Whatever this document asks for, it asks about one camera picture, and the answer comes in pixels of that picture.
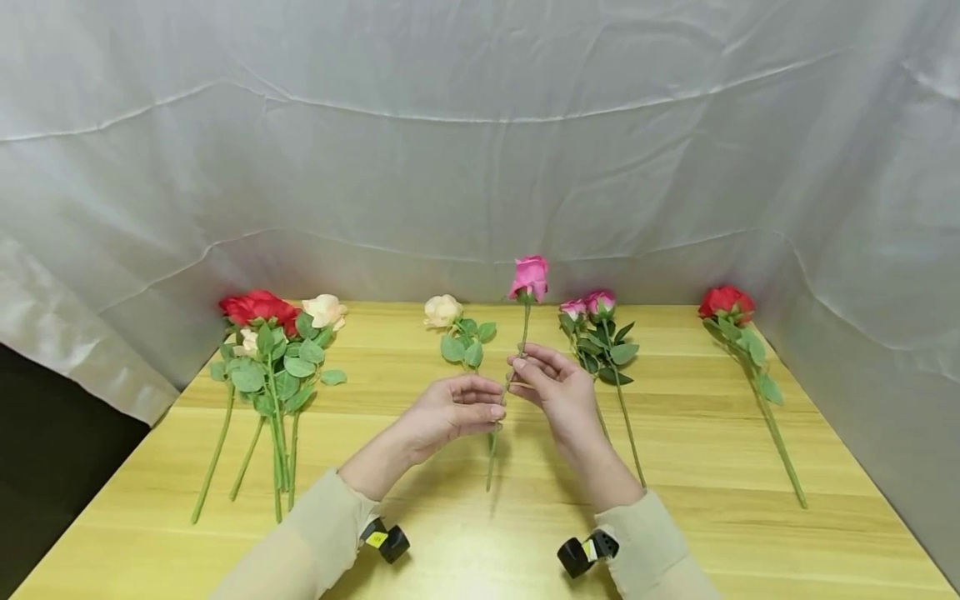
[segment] white fabric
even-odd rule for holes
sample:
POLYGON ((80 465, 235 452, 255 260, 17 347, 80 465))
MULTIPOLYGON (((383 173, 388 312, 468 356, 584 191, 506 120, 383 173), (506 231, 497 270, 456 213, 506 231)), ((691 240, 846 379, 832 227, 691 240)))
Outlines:
POLYGON ((0 336, 154 422, 251 286, 731 281, 957 582, 958 57, 956 0, 9 0, 0 336))

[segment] beige sleeve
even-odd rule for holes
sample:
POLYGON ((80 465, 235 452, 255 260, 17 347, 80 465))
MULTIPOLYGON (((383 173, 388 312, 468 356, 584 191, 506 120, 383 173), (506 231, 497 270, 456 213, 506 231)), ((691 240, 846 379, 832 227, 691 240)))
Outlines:
POLYGON ((233 568, 216 600, 317 600, 353 566, 360 535, 378 504, 351 490, 333 469, 233 568))
POLYGON ((694 562, 684 537, 653 492, 597 515, 620 550, 607 566, 624 600, 709 600, 720 594, 694 562))

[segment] right hand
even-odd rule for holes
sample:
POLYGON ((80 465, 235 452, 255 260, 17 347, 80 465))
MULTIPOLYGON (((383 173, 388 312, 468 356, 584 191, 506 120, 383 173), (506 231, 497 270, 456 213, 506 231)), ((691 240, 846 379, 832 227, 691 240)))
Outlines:
POLYGON ((574 448, 605 441, 597 419, 593 377, 552 348, 527 344, 526 356, 510 356, 515 378, 533 388, 510 384, 510 392, 539 406, 550 422, 558 449, 570 459, 574 448))

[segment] light wood tabletop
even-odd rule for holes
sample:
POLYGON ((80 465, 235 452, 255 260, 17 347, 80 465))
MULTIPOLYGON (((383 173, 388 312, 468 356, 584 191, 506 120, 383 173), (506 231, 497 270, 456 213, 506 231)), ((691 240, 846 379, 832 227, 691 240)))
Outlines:
MULTIPOLYGON (((346 385, 321 388, 300 421, 298 491, 337 467, 390 423, 432 380, 458 373, 440 356, 440 334, 409 303, 349 303, 347 326, 326 366, 346 385)), ((509 368, 523 310, 467 305, 496 321, 481 373, 509 368)), ((639 354, 624 373, 647 480, 700 565, 730 598, 955 598, 859 464, 771 354, 785 405, 774 407, 809 500, 800 508, 744 373, 690 306, 621 306, 636 321, 639 354)), ((530 340, 567 348, 556 306, 535 307, 530 340)), ((613 388, 597 384, 614 444, 632 464, 613 388)), ((203 598, 274 527, 270 438, 264 435, 235 502, 228 490, 256 424, 233 411, 203 515, 190 514, 216 443, 226 387, 204 369, 164 420, 47 554, 15 600, 203 598)), ((555 452, 539 411, 508 396, 492 491, 487 441, 462 439, 411 470, 382 513, 412 546, 388 565, 361 550, 326 598, 616 598, 606 568, 571 582, 560 544, 584 538, 592 515, 555 452)))

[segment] white rose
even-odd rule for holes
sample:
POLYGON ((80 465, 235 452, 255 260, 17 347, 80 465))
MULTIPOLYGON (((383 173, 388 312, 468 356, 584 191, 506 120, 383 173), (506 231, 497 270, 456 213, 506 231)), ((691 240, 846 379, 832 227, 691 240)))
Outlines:
POLYGON ((240 335, 243 336, 243 346, 234 346, 233 355, 256 358, 256 331, 244 327, 240 329, 240 335))
POLYGON ((464 307, 449 294, 434 296, 423 305, 426 319, 423 324, 429 327, 447 328, 464 314, 464 307))
POLYGON ((340 303, 336 296, 330 294, 320 294, 312 300, 304 300, 303 312, 313 317, 313 326, 318 329, 333 323, 333 330, 339 331, 340 327, 347 324, 344 319, 347 308, 340 303))

